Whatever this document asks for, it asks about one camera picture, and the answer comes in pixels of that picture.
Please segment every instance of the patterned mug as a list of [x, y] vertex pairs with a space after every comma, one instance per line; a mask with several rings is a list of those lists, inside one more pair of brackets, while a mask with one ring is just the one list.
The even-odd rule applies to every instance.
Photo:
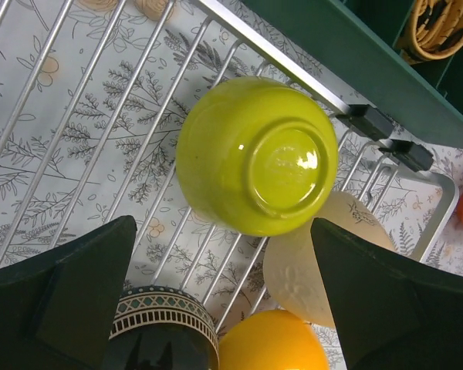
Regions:
[[148, 286], [118, 303], [102, 370], [218, 370], [211, 316], [191, 295]]

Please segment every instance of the wire dish rack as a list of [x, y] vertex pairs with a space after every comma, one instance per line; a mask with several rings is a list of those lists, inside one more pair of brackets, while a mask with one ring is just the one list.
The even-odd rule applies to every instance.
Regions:
[[[54, 131], [52, 139], [49, 141], [49, 145], [46, 148], [44, 157], [42, 158], [41, 163], [39, 164], [34, 176], [28, 184], [29, 187], [25, 193], [24, 199], [21, 203], [19, 203], [15, 214], [10, 216], [10, 225], [6, 231], [5, 237], [0, 247], [0, 267], [3, 265], [7, 248], [10, 245], [16, 231], [18, 230], [18, 227], [21, 223], [21, 220], [25, 212], [28, 209], [30, 202], [34, 199], [36, 189], [47, 169], [49, 161], [56, 152], [56, 148], [60, 140], [62, 139], [62, 133], [69, 124], [69, 119], [72, 116], [74, 109], [77, 107], [79, 100], [83, 96], [84, 89], [86, 88], [86, 85], [88, 84], [91, 78], [93, 70], [95, 69], [95, 66], [98, 63], [100, 57], [102, 56], [106, 44], [109, 42], [110, 33], [113, 31], [114, 27], [116, 26], [119, 20], [119, 17], [122, 15], [123, 7], [125, 6], [126, 2], [127, 0], [119, 0], [117, 7], [113, 10], [112, 16], [109, 22], [107, 23], [103, 35], [101, 36], [99, 43], [93, 55], [90, 58], [89, 63], [83, 70], [83, 76], [72, 93], [72, 98], [68, 106], [66, 107], [63, 117], [60, 120], [56, 130]], [[2, 21], [7, 15], [7, 10], [11, 3], [12, 0], [3, 0], [1, 2], [0, 25], [2, 24]], [[14, 130], [17, 122], [19, 121], [19, 117], [22, 114], [22, 110], [29, 98], [29, 94], [34, 87], [35, 81], [38, 79], [40, 72], [42, 71], [43, 64], [45, 63], [48, 57], [49, 51], [52, 48], [53, 43], [56, 40], [56, 37], [59, 34], [60, 29], [62, 28], [63, 23], [66, 20], [66, 17], [69, 13], [69, 9], [73, 5], [73, 3], [74, 0], [64, 1], [63, 6], [59, 11], [59, 14], [57, 15], [55, 23], [49, 31], [48, 37], [46, 38], [44, 45], [39, 50], [39, 54], [35, 61], [35, 64], [32, 67], [29, 77], [27, 78], [27, 81], [22, 88], [22, 93], [20, 94], [14, 109], [10, 112], [10, 119], [3, 126], [3, 133], [0, 136], [0, 159], [2, 157], [2, 151], [4, 150], [4, 148], [6, 148], [9, 137], [12, 135], [12, 131]], [[255, 71], [255, 74], [257, 76], [262, 75], [267, 68], [275, 66], [276, 68], [283, 71], [290, 78], [288, 82], [289, 85], [293, 87], [298, 87], [304, 93], [312, 95], [313, 99], [315, 99], [316, 101], [319, 101], [322, 104], [324, 104], [325, 108], [328, 109], [328, 111], [330, 112], [331, 118], [335, 119], [338, 116], [350, 117], [353, 115], [352, 106], [346, 104], [340, 97], [338, 97], [335, 93], [331, 92], [328, 88], [326, 88], [317, 78], [311, 76], [308, 72], [302, 69], [302, 67], [293, 62], [285, 54], [280, 52], [272, 43], [266, 41], [266, 39], [261, 37], [260, 34], [258, 34], [254, 29], [245, 24], [241, 19], [235, 16], [231, 11], [229, 11], [217, 0], [194, 0], [193, 3], [197, 7], [199, 7], [203, 12], [205, 12], [208, 17], [205, 19], [204, 22], [201, 23], [200, 28], [197, 30], [197, 33], [194, 37], [194, 40], [191, 41], [191, 44], [188, 49], [188, 54], [181, 62], [181, 67], [174, 75], [174, 78], [171, 79], [171, 87], [167, 91], [166, 96], [164, 96], [161, 108], [153, 118], [150, 125], [150, 129], [147, 131], [147, 135], [141, 140], [140, 149], [135, 155], [135, 159], [130, 168], [127, 168], [126, 176], [119, 190], [116, 192], [116, 194], [114, 194], [114, 200], [109, 210], [107, 211], [106, 216], [104, 217], [104, 223], [112, 220], [113, 217], [116, 215], [117, 211], [120, 209], [120, 205], [123, 204], [124, 195], [126, 194], [127, 188], [130, 185], [131, 178], [137, 169], [137, 165], [142, 160], [144, 151], [150, 144], [151, 138], [154, 135], [157, 125], [162, 120], [164, 116], [164, 111], [170, 103], [172, 96], [175, 93], [175, 90], [181, 83], [185, 84], [184, 74], [186, 73], [189, 63], [191, 63], [192, 57], [196, 52], [199, 43], [203, 39], [204, 34], [208, 31], [209, 25], [213, 22], [217, 22], [219, 25], [227, 29], [231, 34], [236, 36], [237, 41], [228, 50], [228, 54], [226, 55], [222, 63], [222, 66], [218, 71], [218, 75], [212, 83], [212, 86], [216, 86], [222, 80], [223, 76], [225, 75], [225, 71], [228, 68], [228, 64], [230, 63], [230, 61], [232, 61], [234, 54], [238, 51], [240, 46], [244, 44], [247, 45], [249, 48], [255, 50], [263, 58], [263, 62]], [[112, 129], [115, 127], [117, 119], [120, 117], [120, 114], [122, 113], [123, 105], [129, 97], [130, 91], [137, 84], [139, 75], [143, 71], [144, 63], [151, 56], [151, 52], [157, 43], [157, 38], [164, 29], [165, 19], [171, 14], [172, 7], [174, 7], [174, 5], [175, 0], [170, 0], [167, 3], [167, 6], [163, 11], [161, 20], [156, 24], [154, 31], [148, 39], [147, 44], [142, 48], [144, 50], [140, 54], [140, 58], [133, 68], [133, 74], [130, 77], [130, 80], [128, 81], [125, 90], [123, 91], [123, 93], [121, 93], [121, 96], [117, 104], [113, 108], [113, 112], [106, 123], [106, 127], [103, 131], [102, 136], [100, 137], [99, 143], [94, 149], [90, 161], [87, 163], [85, 170], [83, 171], [83, 174], [80, 177], [79, 184], [73, 192], [72, 197], [70, 198], [69, 204], [65, 209], [63, 217], [59, 221], [59, 225], [56, 228], [55, 233], [51, 237], [48, 249], [55, 247], [59, 243], [63, 230], [66, 227], [68, 227], [69, 222], [72, 219], [74, 207], [76, 206], [79, 197], [83, 192], [83, 189], [88, 179], [90, 178], [91, 173], [96, 169], [96, 163], [100, 157], [100, 154], [102, 153], [103, 146], [109, 138]], [[348, 138], [355, 135], [356, 133], [353, 132], [353, 127], [346, 128], [345, 134], [340, 138], [340, 151], [343, 151], [343, 146], [346, 144]], [[367, 178], [364, 179], [364, 184], [361, 187], [360, 191], [358, 191], [357, 196], [360, 200], [363, 200], [365, 204], [367, 204], [373, 212], [377, 212], [378, 207], [381, 205], [384, 197], [387, 194], [387, 191], [390, 189], [394, 181], [404, 179], [409, 182], [425, 183], [432, 186], [440, 187], [442, 190], [441, 200], [435, 208], [434, 213], [431, 215], [430, 220], [427, 222], [427, 225], [422, 230], [421, 237], [416, 243], [415, 249], [413, 250], [410, 256], [411, 258], [417, 261], [424, 261], [428, 253], [430, 252], [430, 249], [433, 247], [435, 241], [437, 240], [438, 235], [442, 231], [442, 228], [451, 216], [453, 209], [455, 208], [455, 204], [458, 201], [458, 188], [455, 186], [455, 183], [452, 181], [451, 178], [443, 174], [434, 173], [430, 171], [415, 172], [414, 170], [408, 168], [408, 166], [405, 164], [405, 160], [402, 160], [401, 158], [398, 159], [397, 156], [393, 155], [394, 153], [391, 149], [393, 148], [393, 146], [394, 141], [388, 138], [382, 138], [380, 140], [375, 141], [367, 139], [365, 144], [362, 145], [360, 152], [354, 158], [354, 161], [351, 164], [351, 168], [343, 172], [344, 178], [341, 182], [339, 182], [338, 187], [340, 190], [347, 190], [349, 188], [350, 181], [353, 179], [353, 175], [355, 174], [356, 168], [358, 166], [364, 165], [365, 168], [368, 169]], [[366, 156], [368, 153], [375, 153], [375, 160], [367, 160]], [[167, 188], [171, 184], [172, 178], [174, 177], [174, 172], [175, 163], [173, 162], [171, 164], [166, 180], [164, 180], [161, 188], [159, 189], [157, 195], [154, 198], [153, 203], [148, 208], [144, 221], [142, 221], [139, 226], [134, 252], [137, 248], [137, 245], [140, 244], [141, 240], [145, 236], [147, 228], [150, 226], [150, 222], [156, 214], [158, 206], [160, 202], [163, 200]], [[376, 185], [379, 189], [377, 192], [374, 191]], [[175, 227], [173, 236], [171, 237], [169, 243], [167, 243], [167, 245], [165, 246], [166, 249], [164, 250], [164, 253], [161, 257], [161, 262], [158, 264], [156, 270], [150, 277], [149, 284], [156, 284], [158, 282], [158, 278], [160, 277], [162, 271], [165, 269], [167, 259], [171, 255], [172, 248], [174, 248], [177, 241], [179, 240], [181, 232], [184, 229], [185, 224], [188, 222], [191, 213], [192, 209], [190, 207], [188, 207], [186, 211], [183, 212], [180, 222]], [[218, 225], [211, 225], [209, 227], [208, 232], [201, 240], [201, 244], [197, 252], [193, 256], [190, 268], [188, 268], [183, 278], [181, 279], [181, 283], [179, 286], [181, 290], [185, 290], [188, 287], [188, 283], [191, 279], [191, 276], [194, 273], [196, 267], [198, 266], [200, 259], [203, 257], [210, 242], [211, 236], [217, 230], [217, 228]], [[229, 249], [226, 251], [221, 261], [221, 264], [219, 265], [219, 268], [217, 270], [217, 274], [212, 279], [205, 294], [199, 298], [204, 305], [208, 303], [210, 297], [213, 295], [213, 292], [215, 291], [217, 283], [228, 261], [230, 260], [231, 256], [234, 253], [236, 253], [237, 246], [244, 237], [245, 236], [242, 236], [241, 234], [237, 234], [235, 239], [232, 241]], [[228, 313], [230, 312], [235, 300], [240, 295], [241, 289], [243, 287], [243, 284], [246, 282], [248, 274], [253, 268], [254, 263], [258, 260], [263, 248], [266, 247], [267, 240], [267, 237], [262, 238], [259, 244], [257, 245], [257, 248], [255, 249], [253, 255], [250, 256], [250, 258], [247, 260], [246, 268], [243, 271], [242, 276], [239, 278], [239, 282], [235, 286], [234, 291], [231, 293], [231, 296], [228, 300], [228, 303], [226, 304], [225, 309], [223, 310], [221, 316], [218, 318], [216, 322], [217, 331], [219, 331], [222, 325], [224, 324], [225, 319]], [[250, 312], [248, 313], [249, 315], [257, 309], [261, 300], [265, 297], [266, 292], [266, 287], [263, 286], [252, 304]]]

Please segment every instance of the green shelf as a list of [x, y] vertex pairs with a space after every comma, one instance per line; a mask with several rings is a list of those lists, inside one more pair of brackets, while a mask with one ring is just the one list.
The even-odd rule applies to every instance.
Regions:
[[413, 0], [242, 0], [427, 143], [463, 149], [463, 48], [409, 66], [397, 40]]

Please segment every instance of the dark green object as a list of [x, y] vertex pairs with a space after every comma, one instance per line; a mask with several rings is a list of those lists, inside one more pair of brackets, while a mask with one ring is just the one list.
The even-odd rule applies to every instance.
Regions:
[[463, 368], [463, 277], [328, 220], [311, 234], [349, 370]]
[[242, 0], [420, 139], [463, 148], [463, 48], [410, 67], [396, 41], [413, 0]]
[[120, 217], [0, 269], [0, 370], [100, 368], [135, 237]]

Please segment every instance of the bowl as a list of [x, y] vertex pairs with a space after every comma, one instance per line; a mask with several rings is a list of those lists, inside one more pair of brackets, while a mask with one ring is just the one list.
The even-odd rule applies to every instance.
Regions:
[[328, 370], [323, 347], [310, 325], [273, 310], [254, 314], [219, 343], [220, 370]]
[[149, 286], [125, 291], [102, 370], [218, 370], [211, 316], [191, 295]]
[[191, 207], [255, 236], [307, 222], [328, 197], [337, 160], [323, 110], [301, 92], [258, 77], [207, 92], [185, 120], [176, 153]]
[[[333, 191], [316, 217], [394, 251], [393, 242], [377, 218], [349, 193]], [[284, 309], [304, 320], [334, 328], [310, 236], [311, 224], [269, 240], [263, 261], [264, 281], [268, 292]]]

